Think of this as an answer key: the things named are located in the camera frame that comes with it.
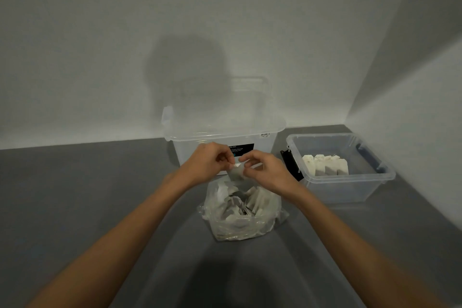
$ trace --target transparent plastic bin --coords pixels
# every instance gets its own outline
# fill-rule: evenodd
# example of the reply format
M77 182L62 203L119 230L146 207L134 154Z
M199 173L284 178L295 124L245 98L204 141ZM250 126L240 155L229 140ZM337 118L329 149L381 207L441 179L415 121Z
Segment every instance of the transparent plastic bin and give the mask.
M180 164L198 144L211 141L228 145L235 156L252 149L271 152L277 133L286 128L262 77L183 80L171 90L170 103L162 125Z
M291 134L287 145L303 183L325 203L365 201L380 184L393 180L394 169L353 133ZM313 176L302 160L306 154L338 155L348 162L349 175Z

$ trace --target person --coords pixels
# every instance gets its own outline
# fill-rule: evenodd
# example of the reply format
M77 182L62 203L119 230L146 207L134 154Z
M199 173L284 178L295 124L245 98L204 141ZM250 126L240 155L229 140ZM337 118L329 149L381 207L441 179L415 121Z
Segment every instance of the person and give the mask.
M280 159L253 150L239 157L239 161L247 161L245 176L300 209L365 305L445 306L298 183ZM188 189L233 168L234 163L228 146L214 142L200 144L178 170L164 178L151 196L59 273L27 307L108 307L175 201Z

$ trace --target wall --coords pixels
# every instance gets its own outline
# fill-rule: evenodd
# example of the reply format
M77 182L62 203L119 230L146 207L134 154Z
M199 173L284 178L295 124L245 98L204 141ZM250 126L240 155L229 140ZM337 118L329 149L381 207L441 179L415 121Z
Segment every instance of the wall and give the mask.
M462 229L462 5L402 0L346 119Z
M165 86L205 72L342 123L399 2L0 0L0 148L162 136Z

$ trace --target small plastic container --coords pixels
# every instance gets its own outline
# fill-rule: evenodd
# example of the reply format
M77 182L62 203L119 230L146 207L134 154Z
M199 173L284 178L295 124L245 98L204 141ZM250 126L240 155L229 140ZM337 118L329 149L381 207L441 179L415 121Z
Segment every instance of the small plastic container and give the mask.
M393 180L394 169L353 133L291 134L287 145L303 175L300 181L325 203L365 201L380 184ZM306 154L338 155L349 175L313 176L302 160Z
M198 144L212 141L228 145L236 157L253 149L271 152L277 133L286 128L262 77L183 80L171 91L170 102L162 125L180 164Z

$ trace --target plastic bag filled with paper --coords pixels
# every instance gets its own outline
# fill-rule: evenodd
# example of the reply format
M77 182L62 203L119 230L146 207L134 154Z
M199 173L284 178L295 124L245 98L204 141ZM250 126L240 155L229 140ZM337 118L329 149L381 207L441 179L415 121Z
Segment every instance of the plastic bag filled with paper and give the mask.
M252 180L232 182L228 176L208 184L205 202L198 210L218 241L264 235L288 216L279 195Z

